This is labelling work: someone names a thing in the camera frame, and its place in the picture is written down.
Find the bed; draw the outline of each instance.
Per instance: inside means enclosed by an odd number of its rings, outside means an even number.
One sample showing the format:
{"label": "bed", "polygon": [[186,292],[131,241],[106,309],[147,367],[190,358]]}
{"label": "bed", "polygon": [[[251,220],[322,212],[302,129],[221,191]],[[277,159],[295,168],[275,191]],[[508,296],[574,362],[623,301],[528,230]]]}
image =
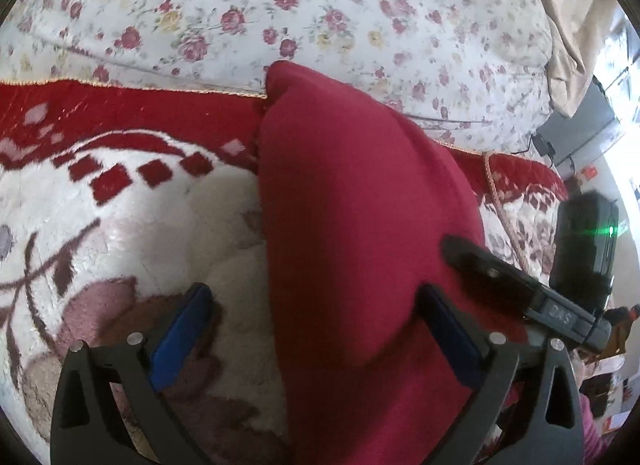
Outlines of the bed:
{"label": "bed", "polygon": [[143,330],[204,281],[225,318],[167,397],[212,457],[287,462],[255,177],[277,60],[448,145],[487,247],[548,279],[566,193],[507,153],[550,112],[552,44],[540,0],[18,0],[0,28],[0,405],[20,437],[48,463],[69,342]]}

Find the beige cloth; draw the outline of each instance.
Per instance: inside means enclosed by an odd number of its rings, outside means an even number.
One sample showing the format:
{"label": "beige cloth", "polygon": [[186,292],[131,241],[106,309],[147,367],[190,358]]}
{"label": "beige cloth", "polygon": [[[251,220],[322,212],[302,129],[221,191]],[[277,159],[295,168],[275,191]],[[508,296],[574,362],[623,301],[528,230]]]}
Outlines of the beige cloth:
{"label": "beige cloth", "polygon": [[573,116],[582,102],[598,53],[609,35],[616,0],[542,0],[553,35],[547,66],[554,107]]}

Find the metal screw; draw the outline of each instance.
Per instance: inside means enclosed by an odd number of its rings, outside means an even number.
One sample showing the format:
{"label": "metal screw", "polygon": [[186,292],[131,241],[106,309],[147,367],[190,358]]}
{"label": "metal screw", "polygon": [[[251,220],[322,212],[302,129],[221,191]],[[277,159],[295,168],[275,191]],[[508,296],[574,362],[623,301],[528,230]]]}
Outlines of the metal screw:
{"label": "metal screw", "polygon": [[142,333],[140,333],[139,331],[134,331],[127,337],[127,344],[129,346],[137,346],[138,344],[140,344],[140,342],[142,342],[142,340],[144,340],[144,338],[145,337]]}
{"label": "metal screw", "polygon": [[556,351],[562,351],[564,349],[564,342],[560,339],[551,339],[551,347]]}
{"label": "metal screw", "polygon": [[489,340],[491,340],[492,343],[498,346],[501,346],[505,342],[507,342],[507,337],[504,335],[504,333],[500,333],[499,331],[494,331],[489,335]]}
{"label": "metal screw", "polygon": [[78,353],[83,347],[84,340],[76,340],[71,342],[71,346],[69,346],[69,349],[74,353]]}

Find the red and white rug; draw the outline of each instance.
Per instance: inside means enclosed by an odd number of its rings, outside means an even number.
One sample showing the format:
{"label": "red and white rug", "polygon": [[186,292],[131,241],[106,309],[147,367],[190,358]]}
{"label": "red and white rug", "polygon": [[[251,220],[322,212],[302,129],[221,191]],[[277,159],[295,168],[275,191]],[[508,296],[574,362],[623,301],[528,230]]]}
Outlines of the red and white rug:
{"label": "red and white rug", "polygon": [[[0,84],[0,405],[43,463],[68,344],[144,330],[193,281],[225,313],[165,395],[222,463],[289,460],[255,175],[265,102]],[[452,154],[478,196],[488,248],[518,265],[483,157]],[[489,162],[520,257],[548,279],[562,182],[534,161]]]}

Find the red cushion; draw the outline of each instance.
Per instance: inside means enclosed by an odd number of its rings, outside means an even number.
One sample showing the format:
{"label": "red cushion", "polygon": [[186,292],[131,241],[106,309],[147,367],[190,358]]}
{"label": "red cushion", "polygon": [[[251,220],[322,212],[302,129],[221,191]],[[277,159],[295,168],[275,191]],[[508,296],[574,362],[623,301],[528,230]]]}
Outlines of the red cushion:
{"label": "red cushion", "polygon": [[358,90],[277,62],[267,91],[260,194],[296,463],[419,464],[469,390],[412,315],[417,286],[524,337],[440,257],[444,234],[484,243],[474,194],[446,148]]}

